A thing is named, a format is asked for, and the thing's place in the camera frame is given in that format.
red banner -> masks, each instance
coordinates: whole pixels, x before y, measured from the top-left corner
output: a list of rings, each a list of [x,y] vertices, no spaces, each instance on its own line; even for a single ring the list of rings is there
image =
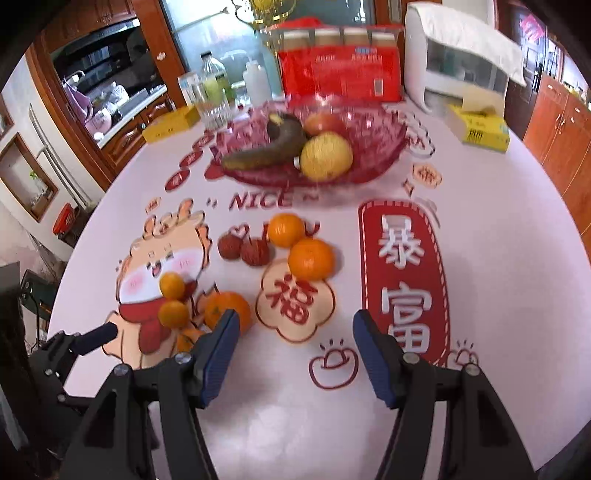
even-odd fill
[[[408,201],[359,207],[363,308],[405,352],[433,365],[449,354],[449,305],[439,246],[425,210]]]

doorway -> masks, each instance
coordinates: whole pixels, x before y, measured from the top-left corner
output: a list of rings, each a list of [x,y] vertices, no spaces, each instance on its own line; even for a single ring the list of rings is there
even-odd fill
[[[524,56],[523,75],[526,85],[510,82],[505,98],[505,120],[521,140],[525,137],[540,89],[546,64],[548,30],[519,2],[498,0],[498,28],[519,46]]]

glass cup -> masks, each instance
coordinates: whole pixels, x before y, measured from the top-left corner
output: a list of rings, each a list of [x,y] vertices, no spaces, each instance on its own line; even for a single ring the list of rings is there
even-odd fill
[[[195,107],[203,121],[205,128],[217,130],[225,126],[232,118],[232,110],[228,104],[225,89],[220,89],[215,95],[208,97],[204,85],[201,83],[196,86]]]

red packaging box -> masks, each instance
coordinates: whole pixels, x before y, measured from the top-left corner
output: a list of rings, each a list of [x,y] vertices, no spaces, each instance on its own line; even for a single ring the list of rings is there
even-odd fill
[[[286,95],[339,95],[354,100],[402,100],[395,47],[325,46],[278,53]]]

blue gripper pad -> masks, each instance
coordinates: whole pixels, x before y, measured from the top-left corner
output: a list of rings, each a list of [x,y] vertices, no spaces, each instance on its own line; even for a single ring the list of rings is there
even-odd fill
[[[200,349],[199,356],[205,356],[203,388],[200,395],[202,408],[206,408],[219,395],[239,337],[240,318],[234,310],[226,310],[215,330],[208,336],[207,344]]]
[[[363,359],[376,397],[383,400],[388,408],[394,408],[396,395],[392,391],[390,370],[375,342],[374,335],[383,334],[379,332],[368,312],[364,310],[358,311],[353,317],[355,343],[357,343],[357,348]]]

